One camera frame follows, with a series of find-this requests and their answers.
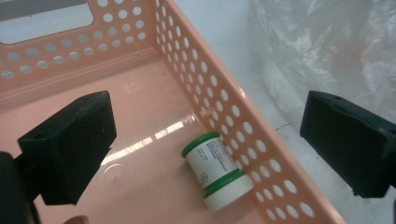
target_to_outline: circular hole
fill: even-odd
[[[177,50],[180,50],[180,45],[178,44],[177,40],[175,40],[175,47],[176,47]]]
[[[184,61],[187,61],[187,53],[186,53],[186,51],[183,50],[181,52],[181,57],[183,58]]]
[[[213,118],[214,118],[215,120],[219,120],[219,114],[218,114],[218,112],[213,111],[213,112],[212,112],[212,115],[213,115]]]
[[[132,42],[134,42],[134,38],[130,35],[128,35],[127,37],[125,37],[125,42],[127,44],[131,44]]]
[[[108,29],[108,34],[109,35],[116,35],[117,34],[117,29],[115,27],[110,27]]]
[[[168,49],[169,49],[169,52],[172,52],[172,46],[170,43],[168,43]]]
[[[202,71],[207,72],[207,65],[205,62],[201,62]]]
[[[18,62],[22,59],[21,55],[17,53],[9,53],[7,57],[12,62]]]
[[[253,171],[251,175],[253,176],[253,179],[256,180],[257,182],[262,182],[262,178],[260,177],[259,174],[257,174],[257,172]]]
[[[239,116],[241,115],[241,112],[239,111],[238,106],[233,105],[232,108],[231,108],[231,110],[233,111],[233,114],[234,114],[236,117],[239,117]]]
[[[270,172],[264,166],[260,166],[260,173],[267,178],[270,177]]]
[[[283,193],[283,190],[278,186],[278,185],[273,185],[273,190],[275,194],[279,197],[283,197],[285,194]]]
[[[172,35],[172,31],[168,31],[168,37],[169,37],[169,40],[172,40],[173,39],[173,35]]]
[[[47,51],[55,51],[56,50],[56,46],[54,44],[46,44],[45,49]]]
[[[173,18],[169,16],[169,25],[173,26]]]
[[[14,73],[11,72],[11,71],[3,71],[3,72],[1,73],[1,76],[2,76],[3,78],[13,78],[13,77],[15,77]]]
[[[286,214],[283,212],[282,209],[276,208],[276,213],[277,213],[278,216],[280,216],[280,218],[286,219]]]
[[[49,65],[50,65],[50,64],[47,63],[46,61],[40,61],[40,62],[37,63],[37,66],[38,66],[39,68],[46,68],[46,67],[48,67]]]
[[[233,127],[233,118],[227,116],[225,120],[227,121],[228,126]]]
[[[184,63],[180,65],[181,71],[186,72],[186,66],[184,66]]]
[[[253,128],[251,127],[251,125],[247,122],[244,123],[244,129],[246,133],[253,133]]]
[[[226,127],[224,124],[221,125],[221,131],[222,131],[224,134],[228,134],[228,129],[227,129],[227,127]]]
[[[194,80],[192,79],[192,75],[189,74],[189,82],[192,83]]]
[[[253,160],[256,160],[256,159],[257,159],[257,153],[253,150],[253,148],[249,148],[249,149],[247,150],[247,153],[248,153],[248,155],[249,155],[249,157],[250,157],[251,159],[253,159]]]
[[[164,21],[161,22],[161,25],[162,25],[162,27],[163,27],[163,30],[166,30],[166,25],[165,25],[165,22],[164,22]]]
[[[142,28],[144,25],[145,25],[145,23],[144,23],[143,21],[137,21],[137,22],[136,22],[136,28],[137,28],[137,29]]]
[[[178,55],[176,53],[174,54],[174,59],[178,62]]]
[[[102,39],[102,38],[103,38],[102,32],[96,31],[95,33],[93,33],[93,38],[95,38],[95,39]]]
[[[141,7],[134,7],[133,13],[136,16],[142,14],[142,8]]]
[[[112,45],[114,48],[118,48],[119,46],[121,46],[121,42],[119,40],[114,40]]]
[[[106,14],[103,16],[103,20],[104,20],[105,22],[111,22],[111,21],[113,21],[113,16],[112,16],[110,13],[106,13]]]
[[[256,198],[257,198],[257,200],[259,200],[259,202],[261,202],[261,203],[264,202],[264,198],[262,197],[262,195],[259,192],[256,192]]]
[[[93,49],[92,48],[85,48],[84,53],[87,55],[92,55],[93,54]]]
[[[269,199],[271,201],[274,199],[271,191],[269,191],[268,189],[264,189],[264,195],[265,195],[265,197],[267,197],[267,199]]]
[[[139,40],[144,40],[146,39],[146,34],[145,33],[140,33],[137,38],[139,38]]]
[[[215,122],[213,121],[213,119],[209,120],[209,125],[210,127],[215,128]]]
[[[194,101],[195,101],[196,104],[199,103],[199,99],[198,99],[198,97],[196,95],[194,95]]]
[[[191,70],[192,72],[195,72],[195,65],[194,65],[194,63],[190,63],[190,70]]]
[[[101,51],[106,51],[106,50],[107,50],[107,44],[101,44],[101,45],[99,45],[99,50],[101,50]]]
[[[69,56],[70,56],[71,59],[79,58],[79,54],[77,52],[75,52],[75,51],[70,52]]]
[[[79,43],[85,44],[88,42],[88,37],[86,35],[81,35],[78,37]]]
[[[264,142],[262,140],[257,140],[256,146],[260,152],[265,152],[267,150],[267,146],[264,144]]]
[[[225,148],[227,149],[228,154],[233,155],[233,150],[229,146]]]
[[[40,51],[38,49],[28,49],[26,50],[27,54],[31,57],[36,57],[38,54],[40,54]]]
[[[201,88],[199,86],[195,86],[195,90],[198,93],[198,95],[201,95]]]
[[[236,143],[236,141],[235,140],[231,140],[231,146],[233,147],[233,148],[235,148],[235,149],[238,149],[238,144]]]
[[[222,98],[224,101],[228,101],[228,93],[227,93],[227,91],[221,90],[221,98]]]
[[[222,104],[221,104],[220,101],[216,102],[216,108],[218,109],[218,111],[222,111],[223,110],[223,107],[222,107]]]
[[[204,85],[204,77],[201,74],[198,75],[198,81],[201,85]]]
[[[106,7],[108,4],[107,0],[98,0],[99,7]]]
[[[210,81],[212,82],[213,86],[218,86],[218,79],[215,76],[211,76]]]
[[[307,216],[309,216],[309,217],[314,217],[315,216],[314,210],[312,210],[312,208],[308,204],[300,203],[300,208],[301,208],[301,210],[303,210],[303,212]]]
[[[163,15],[166,16],[166,8],[163,7]]]
[[[198,52],[197,52],[196,49],[193,49],[193,50],[192,50],[192,58],[193,58],[194,60],[197,60],[197,59],[198,59]]]
[[[208,95],[210,98],[213,97],[213,91],[212,91],[212,89],[210,89],[210,87],[208,87],[208,88],[206,89],[206,92],[207,92],[207,95]]]
[[[56,63],[64,63],[64,58],[62,56],[55,56],[53,61]]]
[[[70,47],[73,46],[73,42],[72,42],[70,39],[64,39],[64,40],[62,41],[62,45],[63,45],[65,48],[70,48]]]
[[[209,101],[207,100],[207,98],[204,99],[204,104],[205,104],[206,107],[210,106]]]
[[[120,10],[119,11],[120,19],[125,19],[127,16],[128,16],[128,12],[126,12],[125,10]]]
[[[292,217],[295,217],[295,218],[299,217],[298,212],[292,206],[290,206],[290,205],[286,206],[286,210],[288,210],[289,214]]]
[[[243,167],[242,167],[242,164],[241,164],[240,161],[236,161],[235,164],[236,164],[236,167],[238,167],[239,170],[242,170]]]
[[[273,168],[273,170],[280,172],[282,170],[282,168],[279,165],[279,162],[277,162],[276,160],[270,160],[270,165]]]
[[[184,37],[184,46],[188,48],[190,46],[190,41],[187,37]]]
[[[271,210],[267,209],[267,214],[269,218],[271,218],[272,220],[276,220],[276,216]]]
[[[293,182],[289,181],[289,180],[285,180],[285,187],[288,191],[290,191],[291,193],[297,193],[297,188],[296,186],[293,184]]]
[[[177,34],[178,37],[181,36],[180,27],[178,27],[178,26],[176,27],[176,34]]]
[[[241,143],[245,142],[245,136],[241,132],[237,132],[236,137],[238,138],[239,142]]]
[[[248,160],[248,157],[247,157],[247,156],[242,155],[242,156],[241,156],[241,160],[242,160],[242,162],[243,162],[245,165],[248,165],[248,164],[249,164],[249,160]]]

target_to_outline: container lid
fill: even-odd
[[[250,178],[247,175],[242,175],[205,198],[205,203],[210,211],[216,212],[246,194],[253,187],[253,182]]]
[[[203,142],[205,142],[205,141],[207,141],[209,139],[212,139],[212,138],[216,138],[216,137],[220,137],[220,133],[219,132],[206,133],[206,134],[202,135],[201,137],[198,137],[197,139],[195,139],[194,141],[189,143],[183,149],[183,151],[181,151],[181,156],[183,158],[186,158],[187,154],[189,154],[193,149],[195,149],[196,147],[201,145]]]

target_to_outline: pill bottle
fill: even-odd
[[[218,132],[206,133],[181,152],[203,188],[207,207],[213,212],[253,189],[252,181],[238,169],[219,137]]]

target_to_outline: white surface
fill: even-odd
[[[250,178],[247,175],[242,175],[235,181],[205,198],[205,203],[210,211],[216,212],[248,193],[253,187],[254,185]]]
[[[14,44],[83,27],[93,22],[88,4],[0,22],[0,43]]]
[[[341,216],[350,224],[392,223],[396,190],[390,188],[383,199],[353,196],[352,189],[301,138],[283,118],[268,96],[262,74],[254,71],[248,55],[248,17],[250,1],[177,0],[204,39],[239,81],[256,106],[277,129],[300,164],[329,197]]]

